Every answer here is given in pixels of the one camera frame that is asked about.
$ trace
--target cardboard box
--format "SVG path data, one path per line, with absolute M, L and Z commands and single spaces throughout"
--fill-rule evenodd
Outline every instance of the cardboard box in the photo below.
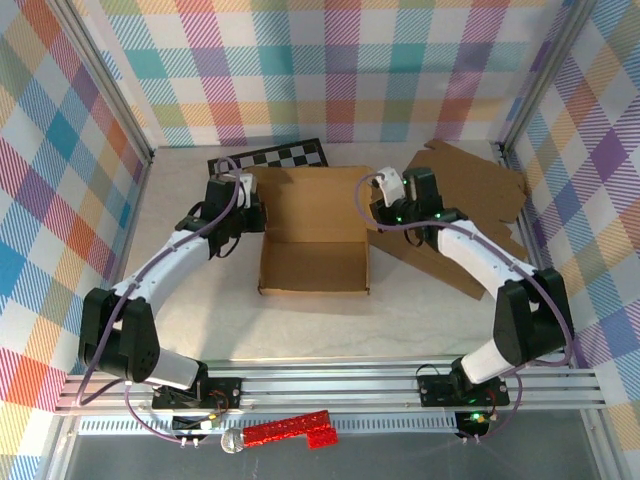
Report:
M 262 294 L 368 294 L 369 241 L 353 204 L 367 167 L 252 168 L 267 210 Z M 367 205 L 371 191 L 362 188 Z
M 451 145 L 432 140 L 416 153 L 407 168 L 433 170 L 445 208 L 456 207 L 487 237 L 517 258 L 527 250 L 511 239 L 513 223 L 526 200 L 524 176 Z M 476 298 L 484 287 L 466 270 L 428 245 L 413 247 L 402 232 L 369 232 L 371 245 Z

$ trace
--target white table surface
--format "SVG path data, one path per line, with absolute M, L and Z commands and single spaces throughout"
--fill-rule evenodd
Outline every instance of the white table surface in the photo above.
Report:
M 455 145 L 494 161 L 487 142 Z M 375 169 L 402 169 L 420 148 L 419 143 L 324 145 L 329 165 Z M 159 150 L 126 274 L 157 252 L 203 198 L 206 160 L 248 149 Z M 494 302 L 487 294 L 474 300 L 374 247 L 370 296 L 261 296 L 261 242 L 260 234 L 244 235 L 229 258 L 214 258 L 178 287 L 156 317 L 163 348 L 202 360 L 433 356 L 464 354 L 490 338 Z

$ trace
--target red glittery block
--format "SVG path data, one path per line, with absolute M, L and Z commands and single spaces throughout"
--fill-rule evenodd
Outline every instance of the red glittery block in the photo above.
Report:
M 329 428 L 331 428 L 329 412 L 322 410 L 308 415 L 247 427 L 243 430 L 244 445 L 245 447 L 255 447 Z
M 335 428 L 326 428 L 307 434 L 307 443 L 310 449 L 328 447 L 338 443 L 338 431 Z

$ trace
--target plaid fabric backdrop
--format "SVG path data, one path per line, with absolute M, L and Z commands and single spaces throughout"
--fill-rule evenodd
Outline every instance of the plaid fabric backdrop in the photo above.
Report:
M 32 478 L 142 163 L 45 0 L 0 1 L 0 478 Z
M 640 478 L 640 1 L 601 0 L 517 156 L 581 361 L 598 372 Z
M 76 0 L 169 146 L 496 138 L 571 3 Z

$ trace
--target black and white checkerboard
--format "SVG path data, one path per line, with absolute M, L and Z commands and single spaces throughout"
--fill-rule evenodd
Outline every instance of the black and white checkerboard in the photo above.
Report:
M 322 151 L 320 140 L 312 138 L 301 142 L 288 143 L 277 147 L 253 150 L 229 155 L 240 168 L 262 165 L 266 167 L 327 167 L 327 158 Z M 207 162 L 209 175 L 215 175 L 217 158 Z

